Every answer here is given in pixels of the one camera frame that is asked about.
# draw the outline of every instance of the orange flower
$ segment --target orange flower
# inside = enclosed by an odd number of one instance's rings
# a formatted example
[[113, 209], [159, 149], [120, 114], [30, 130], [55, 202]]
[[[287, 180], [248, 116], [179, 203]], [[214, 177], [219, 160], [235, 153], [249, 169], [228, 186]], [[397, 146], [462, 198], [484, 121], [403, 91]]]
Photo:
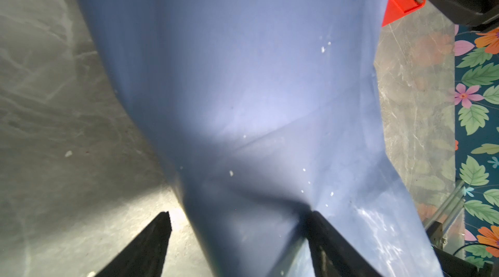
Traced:
[[487, 33], [477, 33], [482, 37], [475, 40], [475, 45], [477, 47], [488, 47], [485, 49], [485, 53], [489, 54], [499, 54], [499, 28], [496, 28]]
[[437, 211], [437, 207], [434, 205], [425, 205], [423, 203], [420, 203], [416, 206], [419, 214], [419, 218], [421, 219], [421, 222], [424, 222], [425, 220], [431, 218], [433, 214]]
[[439, 65], [452, 53], [453, 42], [454, 37], [440, 32], [424, 35], [411, 48], [412, 60], [421, 67]]
[[[478, 230], [478, 232], [483, 235], [477, 235], [478, 242], [488, 244], [490, 246], [499, 247], [499, 227], [490, 226], [490, 229], [488, 229], [487, 227], [482, 227]], [[499, 249], [487, 247], [485, 250], [490, 252], [490, 254], [492, 254], [493, 256], [499, 257]]]

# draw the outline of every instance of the green leaf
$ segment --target green leaf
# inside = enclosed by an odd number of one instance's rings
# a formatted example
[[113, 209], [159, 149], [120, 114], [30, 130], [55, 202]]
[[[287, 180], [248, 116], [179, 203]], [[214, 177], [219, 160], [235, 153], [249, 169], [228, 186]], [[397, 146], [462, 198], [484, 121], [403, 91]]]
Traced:
[[483, 186], [489, 183], [487, 179], [489, 174], [485, 173], [485, 166], [478, 164], [472, 156], [468, 156], [466, 164], [461, 163], [459, 171], [461, 179], [470, 186]]
[[489, 119], [488, 112], [489, 110], [484, 106], [475, 104], [471, 105], [469, 109], [462, 107], [459, 110], [459, 121], [461, 121], [461, 126], [466, 127], [468, 135], [476, 132], [479, 127], [485, 126], [485, 120]]
[[472, 244], [465, 248], [466, 251], [470, 252], [473, 255], [491, 258], [492, 254], [490, 254], [490, 252], [485, 249], [487, 249], [487, 246], [480, 246], [479, 244]]
[[465, 261], [475, 265], [478, 268], [483, 268], [484, 261], [481, 257], [467, 256]]
[[454, 146], [452, 146], [451, 144], [447, 143], [443, 139], [433, 139], [432, 140], [432, 144], [435, 147], [440, 148], [440, 149], [444, 149], [444, 150], [448, 150], [448, 151], [452, 151], [452, 152], [454, 152], [456, 150]]
[[483, 204], [480, 200], [468, 200], [465, 202], [465, 209], [480, 221], [499, 224], [499, 211], [494, 210], [492, 205]]
[[456, 180], [456, 157], [452, 156], [442, 164], [442, 175], [448, 179]]
[[434, 205], [436, 207], [439, 207], [440, 205], [442, 205], [442, 203], [445, 201], [445, 199], [447, 199], [445, 194], [436, 193], [436, 194], [431, 195], [430, 198], [427, 199], [426, 202], [430, 205]]
[[481, 48], [476, 48], [466, 54], [465, 57], [463, 57], [463, 61], [457, 65], [458, 68], [464, 68], [464, 67], [475, 67], [476, 65], [482, 65], [484, 62], [487, 60], [490, 60], [492, 58], [492, 54], [485, 53], [485, 47]]
[[499, 65], [495, 66], [493, 62], [470, 69], [461, 78], [466, 86], [490, 85], [495, 80], [499, 80]]
[[417, 176], [416, 178], [414, 184], [424, 189], [441, 191], [445, 188], [444, 181], [436, 176]]
[[424, 159], [415, 160], [414, 171], [416, 175], [427, 175], [432, 172], [432, 166], [430, 163]]
[[496, 144], [482, 144], [481, 147], [471, 150], [474, 155], [487, 153], [489, 155], [494, 155], [499, 152], [499, 145]]
[[496, 205], [499, 207], [499, 189], [489, 189], [483, 193], [483, 197], [490, 204]]
[[456, 120], [456, 107], [454, 105], [452, 106], [446, 106], [444, 109], [442, 109], [442, 116], [441, 116], [441, 121], [444, 125], [447, 125], [451, 131], [454, 132], [456, 129], [456, 126], [454, 124]]
[[483, 92], [483, 98], [494, 105], [499, 105], [499, 85], [490, 86]]

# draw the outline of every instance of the metal rod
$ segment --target metal rod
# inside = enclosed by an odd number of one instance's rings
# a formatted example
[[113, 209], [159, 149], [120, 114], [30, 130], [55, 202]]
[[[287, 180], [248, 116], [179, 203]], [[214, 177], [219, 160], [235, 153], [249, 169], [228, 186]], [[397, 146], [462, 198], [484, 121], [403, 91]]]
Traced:
[[452, 212], [450, 212], [449, 216], [445, 219], [444, 223], [442, 224], [443, 234], [449, 230], [449, 227], [452, 225], [454, 220], [458, 217], [458, 214], [461, 212], [461, 210], [465, 207], [465, 202], [463, 199], [459, 199], [457, 205], [454, 207]]
[[427, 230], [435, 220], [439, 219], [440, 216], [442, 216], [442, 212], [445, 211], [445, 209], [447, 208], [447, 205], [449, 205], [449, 203], [452, 201], [452, 199], [454, 199], [456, 197], [456, 195], [461, 191], [461, 188], [464, 185], [465, 185], [465, 181], [460, 180], [457, 183], [456, 188], [454, 188], [452, 193], [447, 197], [447, 199], [445, 199], [444, 203], [442, 203], [442, 205], [440, 205], [440, 207], [435, 212], [435, 214], [433, 214], [431, 218], [429, 218], [423, 222], [423, 226], [425, 227], [425, 230]]

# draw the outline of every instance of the floral pattern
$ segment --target floral pattern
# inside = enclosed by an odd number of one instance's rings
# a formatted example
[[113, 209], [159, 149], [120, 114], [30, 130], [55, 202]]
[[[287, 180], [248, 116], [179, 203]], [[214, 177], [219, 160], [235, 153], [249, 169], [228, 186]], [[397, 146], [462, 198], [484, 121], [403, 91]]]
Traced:
[[447, 55], [452, 54], [453, 48], [451, 35], [433, 32], [415, 42], [411, 48], [411, 58], [414, 64], [421, 67], [438, 65]]
[[[456, 31], [456, 173], [465, 181], [465, 241], [499, 247], [499, 28]], [[499, 257], [499, 249], [478, 244], [465, 251], [478, 266]]]
[[[483, 235], [477, 236], [479, 243], [499, 247], [499, 227], [490, 226], [490, 229], [482, 227], [478, 230], [478, 232]], [[486, 247], [485, 250], [492, 254], [492, 256], [499, 257], [499, 249]]]
[[468, 90], [466, 90], [466, 86], [464, 84], [459, 83], [456, 86], [456, 91], [454, 93], [454, 105], [458, 105], [459, 103], [463, 104], [463, 107], [470, 109], [471, 108], [471, 100], [479, 101], [483, 99], [483, 96], [480, 94], [474, 94], [478, 92], [480, 89], [479, 85], [471, 86]]
[[494, 29], [487, 33], [477, 33], [482, 37], [475, 40], [477, 47], [486, 47], [485, 53], [498, 54], [499, 53], [499, 28]]

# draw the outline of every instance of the blue cloth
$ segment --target blue cloth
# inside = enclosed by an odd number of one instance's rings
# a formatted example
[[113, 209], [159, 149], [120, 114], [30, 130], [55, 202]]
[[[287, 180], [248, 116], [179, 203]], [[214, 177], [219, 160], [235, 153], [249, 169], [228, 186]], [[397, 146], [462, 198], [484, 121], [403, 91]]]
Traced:
[[441, 276], [385, 155], [387, 0], [79, 3], [215, 275], [313, 276], [318, 210], [384, 276]]

